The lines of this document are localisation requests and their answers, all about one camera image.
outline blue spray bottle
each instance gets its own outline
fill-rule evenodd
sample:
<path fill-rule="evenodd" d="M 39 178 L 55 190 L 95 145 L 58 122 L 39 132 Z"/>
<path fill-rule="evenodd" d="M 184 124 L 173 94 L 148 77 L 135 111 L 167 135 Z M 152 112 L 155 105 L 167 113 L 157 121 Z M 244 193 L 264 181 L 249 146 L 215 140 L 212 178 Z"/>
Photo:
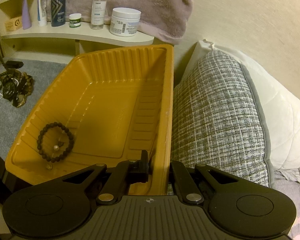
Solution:
<path fill-rule="evenodd" d="M 51 26 L 57 27 L 66 23 L 66 0 L 51 0 Z"/>

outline yellow plastic tray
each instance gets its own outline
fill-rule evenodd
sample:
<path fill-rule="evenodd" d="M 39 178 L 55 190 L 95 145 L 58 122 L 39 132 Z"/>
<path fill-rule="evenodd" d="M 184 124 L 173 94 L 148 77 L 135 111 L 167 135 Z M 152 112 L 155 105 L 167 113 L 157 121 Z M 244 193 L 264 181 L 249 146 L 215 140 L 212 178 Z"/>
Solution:
<path fill-rule="evenodd" d="M 133 195 L 167 191 L 173 94 L 173 47 L 150 45 L 96 51 L 75 57 L 37 102 L 18 133 L 5 161 L 6 169 L 36 185 L 95 163 L 114 167 L 149 153 L 152 176 L 131 185 Z M 73 151 L 58 163 L 38 154 L 40 130 L 61 122 L 74 134 Z M 53 146 L 64 145 L 58 152 Z M 56 157 L 68 145 L 59 128 L 42 142 Z"/>

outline white pillow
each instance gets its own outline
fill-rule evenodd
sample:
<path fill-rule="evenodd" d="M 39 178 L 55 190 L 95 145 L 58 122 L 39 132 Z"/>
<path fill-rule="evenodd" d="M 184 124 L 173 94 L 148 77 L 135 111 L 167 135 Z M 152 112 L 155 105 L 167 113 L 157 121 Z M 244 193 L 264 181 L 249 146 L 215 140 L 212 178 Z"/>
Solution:
<path fill-rule="evenodd" d="M 256 87 L 269 129 L 270 161 L 275 170 L 300 170 L 300 100 L 273 78 L 261 65 L 244 53 L 208 41 L 199 41 L 182 78 L 191 66 L 211 48 L 220 49 L 245 65 Z M 290 172 L 299 177 L 300 172 Z"/>

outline pink towel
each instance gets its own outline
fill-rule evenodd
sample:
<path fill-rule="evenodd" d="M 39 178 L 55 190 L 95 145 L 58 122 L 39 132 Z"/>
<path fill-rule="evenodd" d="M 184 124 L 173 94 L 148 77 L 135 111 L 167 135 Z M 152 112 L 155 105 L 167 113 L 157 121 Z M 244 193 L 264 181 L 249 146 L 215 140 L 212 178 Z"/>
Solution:
<path fill-rule="evenodd" d="M 139 30 L 172 44 L 180 43 L 186 31 L 193 0 L 107 0 L 105 23 L 110 23 L 112 9 L 128 7 L 141 11 Z M 66 16 L 81 13 L 82 20 L 89 22 L 92 0 L 66 0 Z M 48 20 L 51 20 L 50 0 L 47 0 Z"/>

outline black beaded bracelet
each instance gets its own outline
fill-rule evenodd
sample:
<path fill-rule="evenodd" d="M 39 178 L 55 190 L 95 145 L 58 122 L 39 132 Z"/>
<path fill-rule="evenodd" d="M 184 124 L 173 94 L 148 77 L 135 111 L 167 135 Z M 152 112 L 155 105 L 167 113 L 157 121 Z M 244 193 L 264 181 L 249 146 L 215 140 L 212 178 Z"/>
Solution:
<path fill-rule="evenodd" d="M 47 156 L 44 151 L 42 150 L 42 139 L 44 134 L 48 131 L 49 128 L 53 128 L 53 127 L 60 127 L 63 131 L 65 131 L 65 133 L 68 135 L 69 138 L 69 145 L 66 148 L 65 151 L 63 151 L 62 154 L 60 154 L 59 156 L 55 157 L 55 158 L 51 158 L 50 156 Z M 42 156 L 43 159 L 45 159 L 47 162 L 59 162 L 60 160 L 63 160 L 73 149 L 73 145 L 74 145 L 74 137 L 73 134 L 69 131 L 69 129 L 67 127 L 65 127 L 61 122 L 53 122 L 53 123 L 48 123 L 41 131 L 40 131 L 40 135 L 38 136 L 38 140 L 37 140 L 37 149 L 39 150 L 39 154 Z"/>

